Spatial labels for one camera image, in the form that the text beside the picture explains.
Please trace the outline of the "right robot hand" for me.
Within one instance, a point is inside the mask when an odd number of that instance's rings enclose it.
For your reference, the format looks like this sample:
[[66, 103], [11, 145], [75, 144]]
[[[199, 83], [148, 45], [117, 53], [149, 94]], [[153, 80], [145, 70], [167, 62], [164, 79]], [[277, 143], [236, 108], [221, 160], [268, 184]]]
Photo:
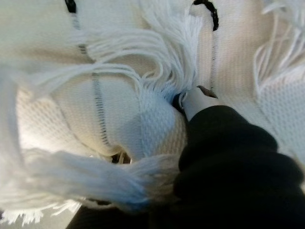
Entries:
[[304, 175], [276, 140], [197, 86], [175, 96], [187, 145], [173, 192], [177, 201], [129, 217], [80, 208], [70, 229], [302, 229]]

